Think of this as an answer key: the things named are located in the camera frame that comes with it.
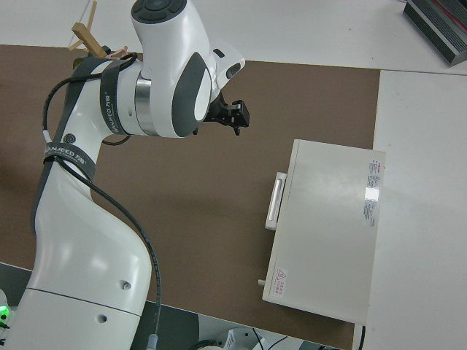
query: black strap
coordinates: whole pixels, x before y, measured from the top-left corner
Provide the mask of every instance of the black strap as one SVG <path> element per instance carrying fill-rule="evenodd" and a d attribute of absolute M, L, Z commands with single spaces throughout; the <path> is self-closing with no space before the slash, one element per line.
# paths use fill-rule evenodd
<path fill-rule="evenodd" d="M 102 117 L 104 117 L 110 131 L 117 135 L 128 135 L 123 130 L 117 110 L 118 74 L 120 73 L 120 66 L 125 62 L 125 60 L 111 62 L 104 69 L 101 76 L 100 102 Z"/>
<path fill-rule="evenodd" d="M 45 145 L 44 161 L 52 157 L 60 157 L 75 164 L 86 177 L 93 181 L 96 175 L 96 164 L 93 160 L 77 146 L 61 142 L 49 142 Z"/>

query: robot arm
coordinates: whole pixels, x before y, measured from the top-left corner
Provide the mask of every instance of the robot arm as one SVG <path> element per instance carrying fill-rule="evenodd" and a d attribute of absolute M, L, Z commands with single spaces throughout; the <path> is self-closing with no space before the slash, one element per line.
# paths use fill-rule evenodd
<path fill-rule="evenodd" d="M 144 61 L 89 57 L 70 80 L 32 214 L 36 261 L 6 350 L 130 348 L 151 263 L 137 234 L 80 181 L 92 183 L 104 138 L 184 137 L 203 121 L 237 134 L 248 126 L 243 102 L 228 106 L 221 93 L 244 59 L 228 45 L 212 46 L 190 0 L 138 0 L 131 15 Z"/>
<path fill-rule="evenodd" d="M 144 133 L 184 137 L 207 119 L 236 132 L 248 126 L 244 104 L 229 107 L 220 92 L 243 68 L 244 58 L 225 42 L 209 42 L 190 1 L 138 0 L 131 16 L 144 51 L 136 83 L 136 114 Z M 207 118 L 210 110 L 218 113 Z M 234 114 L 236 119 L 226 123 L 221 114 Z"/>

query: brown board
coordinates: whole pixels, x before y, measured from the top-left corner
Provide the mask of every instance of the brown board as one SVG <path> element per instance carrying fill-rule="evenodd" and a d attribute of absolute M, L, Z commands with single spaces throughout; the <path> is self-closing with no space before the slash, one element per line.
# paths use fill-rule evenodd
<path fill-rule="evenodd" d="M 5 263 L 34 265 L 30 211 L 45 145 L 42 105 L 81 55 L 0 46 Z M 264 228 L 274 177 L 287 171 L 293 140 L 372 148 L 378 83 L 377 70 L 247 62 L 224 90 L 227 102 L 243 99 L 250 110 L 251 126 L 241 136 L 206 123 L 186 139 L 135 136 L 122 146 L 102 147 L 96 184 L 130 210 L 152 239 L 164 304 L 351 348 L 353 324 L 262 301 L 258 279 L 266 277 L 274 239 Z M 50 110 L 51 129 L 61 103 L 63 92 Z M 148 298 L 154 293 L 152 286 Z"/>

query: white box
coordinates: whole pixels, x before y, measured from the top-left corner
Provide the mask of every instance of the white box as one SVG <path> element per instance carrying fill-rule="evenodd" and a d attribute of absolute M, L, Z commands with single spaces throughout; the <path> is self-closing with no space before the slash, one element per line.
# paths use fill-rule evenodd
<path fill-rule="evenodd" d="M 263 299 L 365 324 L 385 153 L 295 140 Z"/>

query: black cable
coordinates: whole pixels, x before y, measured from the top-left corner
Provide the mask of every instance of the black cable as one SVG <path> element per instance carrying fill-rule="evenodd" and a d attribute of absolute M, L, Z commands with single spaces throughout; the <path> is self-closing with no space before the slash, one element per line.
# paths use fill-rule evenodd
<path fill-rule="evenodd" d="M 121 144 L 124 144 L 125 142 L 127 142 L 129 139 L 130 139 L 131 135 L 127 135 L 124 139 L 121 139 L 117 142 L 110 142 L 110 141 L 105 141 L 105 140 L 102 140 L 102 143 L 103 144 L 106 144 L 107 146 L 119 146 Z"/>
<path fill-rule="evenodd" d="M 138 54 L 135 52 L 129 53 L 123 56 L 121 60 L 126 60 L 128 58 L 130 59 L 125 63 L 122 63 L 122 65 L 120 66 L 120 71 L 127 69 L 129 66 L 131 66 L 134 63 L 134 61 L 136 61 L 136 59 L 138 58 Z M 101 77 L 102 73 L 89 74 L 83 77 L 70 77 L 62 80 L 56 86 L 54 86 L 53 89 L 49 92 L 47 98 L 45 99 L 44 108 L 42 109 L 42 130 L 48 130 L 47 115 L 49 112 L 50 102 L 52 101 L 53 96 L 57 93 L 58 90 L 60 90 L 62 86 L 69 84 L 70 82 L 87 82 L 88 80 L 99 79 Z"/>
<path fill-rule="evenodd" d="M 195 345 L 190 346 L 188 350 L 198 350 L 198 349 L 204 348 L 205 346 L 211 346 L 215 344 L 216 344 L 215 341 L 210 341 L 210 340 L 199 341 Z"/>
<path fill-rule="evenodd" d="M 362 327 L 362 336 L 360 337 L 360 345 L 358 346 L 358 350 L 363 349 L 363 343 L 365 342 L 365 331 L 366 331 L 366 327 L 363 326 Z"/>
<path fill-rule="evenodd" d="M 255 335 L 256 335 L 256 339 L 258 339 L 258 342 L 259 342 L 259 344 L 260 344 L 260 346 L 261 346 L 261 350 L 264 350 L 263 344 L 261 343 L 260 336 L 256 333 L 256 329 L 255 329 L 255 328 L 252 328 L 252 330 L 253 330 L 253 332 L 254 332 Z"/>
<path fill-rule="evenodd" d="M 60 166 L 70 173 L 74 178 L 78 179 L 81 181 L 83 184 L 88 186 L 90 189 L 92 189 L 94 192 L 96 192 L 98 195 L 100 195 L 102 198 L 107 200 L 109 203 L 111 203 L 115 208 L 117 208 L 123 215 L 125 215 L 131 223 L 134 225 L 134 227 L 138 230 L 139 235 L 141 236 L 142 240 L 146 244 L 147 250 L 149 251 L 151 258 L 153 260 L 153 266 L 154 266 L 154 271 L 155 271 L 155 280 L 156 280 L 156 287 L 157 287 L 157 296 L 156 296 L 156 312 L 155 312 L 155 317 L 153 320 L 153 329 L 154 334 L 157 334 L 158 327 L 159 327 L 159 319 L 161 317 L 161 291 L 162 291 L 162 285 L 161 285 L 161 273 L 159 271 L 159 263 L 158 263 L 158 258 L 155 255 L 153 245 L 151 244 L 150 240 L 147 238 L 146 234 L 144 233 L 144 230 L 142 226 L 136 221 L 136 219 L 131 215 L 131 213 L 125 209 L 124 206 L 122 206 L 120 203 L 118 203 L 114 198 L 112 198 L 110 195 L 105 193 L 103 190 L 101 190 L 99 187 L 95 186 L 94 183 L 86 179 L 85 177 L 79 175 L 76 171 L 74 171 L 72 168 L 70 168 L 64 161 L 63 159 L 56 157 L 55 161 L 60 164 Z"/>
<path fill-rule="evenodd" d="M 284 341 L 285 339 L 287 339 L 288 337 L 285 336 L 284 338 L 280 338 L 276 343 L 272 344 L 268 350 L 271 350 L 272 348 L 274 348 L 278 343 L 280 343 L 281 341 Z"/>

